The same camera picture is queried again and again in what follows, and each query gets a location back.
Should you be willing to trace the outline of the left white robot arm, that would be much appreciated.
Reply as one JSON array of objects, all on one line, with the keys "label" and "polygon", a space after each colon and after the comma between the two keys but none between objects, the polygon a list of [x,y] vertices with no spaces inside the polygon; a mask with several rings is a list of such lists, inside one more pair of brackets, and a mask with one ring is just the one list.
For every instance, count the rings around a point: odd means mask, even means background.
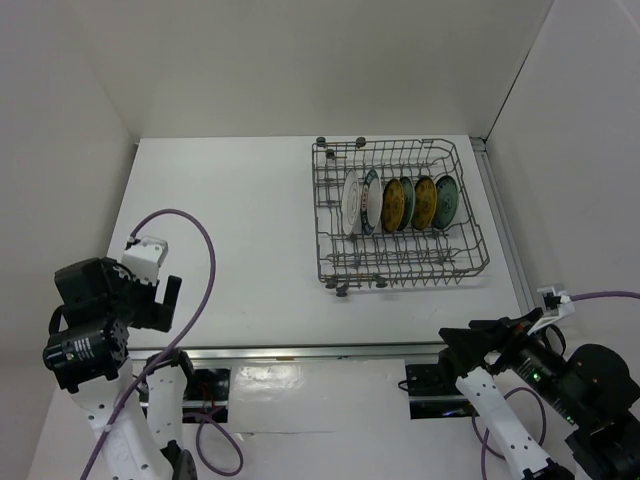
[{"label": "left white robot arm", "polygon": [[156,302],[156,286],[104,257],[60,269],[54,282],[62,303],[49,323],[43,361],[93,430],[90,458],[103,458],[114,479],[196,478],[181,432],[182,400],[198,377],[188,355],[179,348],[153,355],[150,372],[135,375],[127,347],[131,328],[171,328],[181,278],[170,276]]}]

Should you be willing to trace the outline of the yellow patterned plate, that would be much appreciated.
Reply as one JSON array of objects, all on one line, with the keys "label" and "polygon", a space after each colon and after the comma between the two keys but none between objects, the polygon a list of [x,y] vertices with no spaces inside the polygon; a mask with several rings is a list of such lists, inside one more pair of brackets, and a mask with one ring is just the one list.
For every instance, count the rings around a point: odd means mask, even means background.
[{"label": "yellow patterned plate", "polygon": [[437,189],[432,177],[423,176],[415,184],[415,207],[412,227],[424,230],[432,222],[437,208]]},{"label": "yellow patterned plate", "polygon": [[398,229],[404,213],[404,189],[399,179],[391,179],[383,193],[383,209],[381,214],[382,228],[385,232]]}]

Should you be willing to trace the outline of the white plate with rings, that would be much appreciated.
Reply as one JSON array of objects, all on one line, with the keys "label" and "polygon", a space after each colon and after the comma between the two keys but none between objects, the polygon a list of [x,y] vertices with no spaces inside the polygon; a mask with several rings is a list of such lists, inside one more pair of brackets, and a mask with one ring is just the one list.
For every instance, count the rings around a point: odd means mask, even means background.
[{"label": "white plate with rings", "polygon": [[342,231],[344,235],[350,236],[359,218],[359,181],[355,170],[349,170],[345,177],[341,196]]}]

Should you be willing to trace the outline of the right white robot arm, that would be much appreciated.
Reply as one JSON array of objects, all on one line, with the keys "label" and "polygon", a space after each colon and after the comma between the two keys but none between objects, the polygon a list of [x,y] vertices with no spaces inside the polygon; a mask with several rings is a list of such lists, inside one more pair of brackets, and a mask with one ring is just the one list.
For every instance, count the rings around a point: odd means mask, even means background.
[{"label": "right white robot arm", "polygon": [[532,439],[498,390],[493,378],[505,370],[574,426],[566,443],[589,478],[638,478],[639,421],[630,408],[639,399],[639,386],[625,361],[598,344],[584,344],[564,359],[537,338],[534,327],[542,316],[536,308],[520,318],[441,328],[446,347],[439,354],[438,384],[470,401],[514,479],[570,479],[573,474]]}]

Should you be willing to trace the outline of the green patterned plate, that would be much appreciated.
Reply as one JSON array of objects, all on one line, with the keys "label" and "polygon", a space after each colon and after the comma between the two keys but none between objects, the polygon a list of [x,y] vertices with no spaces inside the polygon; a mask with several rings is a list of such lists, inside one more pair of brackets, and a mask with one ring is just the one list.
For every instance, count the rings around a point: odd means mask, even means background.
[{"label": "green patterned plate", "polygon": [[404,194],[404,209],[398,230],[404,230],[411,222],[415,209],[415,188],[411,179],[407,176],[400,178]]},{"label": "green patterned plate", "polygon": [[432,226],[443,230],[453,221],[459,205],[458,185],[450,175],[442,176],[436,182],[437,205]]}]

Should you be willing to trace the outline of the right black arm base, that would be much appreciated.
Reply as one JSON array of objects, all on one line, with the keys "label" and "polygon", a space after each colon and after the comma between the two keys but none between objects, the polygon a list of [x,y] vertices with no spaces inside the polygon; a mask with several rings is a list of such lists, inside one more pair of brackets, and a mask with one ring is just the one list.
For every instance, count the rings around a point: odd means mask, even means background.
[{"label": "right black arm base", "polygon": [[470,402],[439,364],[409,364],[405,373],[397,387],[408,395],[412,420],[464,418],[473,413]]}]

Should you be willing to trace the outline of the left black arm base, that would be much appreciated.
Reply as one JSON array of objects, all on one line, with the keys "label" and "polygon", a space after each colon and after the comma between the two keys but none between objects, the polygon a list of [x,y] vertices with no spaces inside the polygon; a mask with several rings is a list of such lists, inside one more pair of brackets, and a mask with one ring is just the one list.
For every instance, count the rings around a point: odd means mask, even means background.
[{"label": "left black arm base", "polygon": [[198,368],[183,396],[183,413],[211,415],[220,424],[228,422],[230,368]]}]

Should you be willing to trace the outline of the white plate blue rim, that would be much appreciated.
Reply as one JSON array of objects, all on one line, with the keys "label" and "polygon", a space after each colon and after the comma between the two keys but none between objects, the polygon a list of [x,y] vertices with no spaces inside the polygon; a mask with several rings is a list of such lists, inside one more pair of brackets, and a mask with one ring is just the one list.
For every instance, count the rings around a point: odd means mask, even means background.
[{"label": "white plate blue rim", "polygon": [[364,235],[371,235],[377,227],[382,211],[383,189],[378,172],[370,169],[364,177],[361,191],[360,218]]}]

